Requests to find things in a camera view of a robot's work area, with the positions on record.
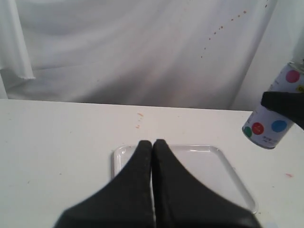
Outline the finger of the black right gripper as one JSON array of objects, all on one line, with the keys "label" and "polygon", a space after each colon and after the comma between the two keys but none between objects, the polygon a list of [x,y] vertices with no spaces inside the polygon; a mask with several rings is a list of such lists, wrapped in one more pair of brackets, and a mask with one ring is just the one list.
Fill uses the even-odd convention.
[{"label": "finger of the black right gripper", "polygon": [[288,92],[264,92],[261,105],[288,118],[304,129],[304,94]]}]

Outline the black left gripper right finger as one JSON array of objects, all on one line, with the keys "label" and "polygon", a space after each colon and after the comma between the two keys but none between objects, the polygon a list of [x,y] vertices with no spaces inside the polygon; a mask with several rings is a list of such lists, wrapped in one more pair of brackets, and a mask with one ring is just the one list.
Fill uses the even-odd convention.
[{"label": "black left gripper right finger", "polygon": [[197,180],[158,139],[152,149],[152,189],[158,228],[259,228],[247,209]]}]

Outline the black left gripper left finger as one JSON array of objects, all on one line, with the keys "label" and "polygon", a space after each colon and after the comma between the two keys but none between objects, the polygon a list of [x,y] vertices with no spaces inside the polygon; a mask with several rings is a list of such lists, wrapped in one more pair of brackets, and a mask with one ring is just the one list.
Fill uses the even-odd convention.
[{"label": "black left gripper left finger", "polygon": [[101,190],[66,209],[56,228],[152,228],[152,144],[139,141],[124,168]]}]

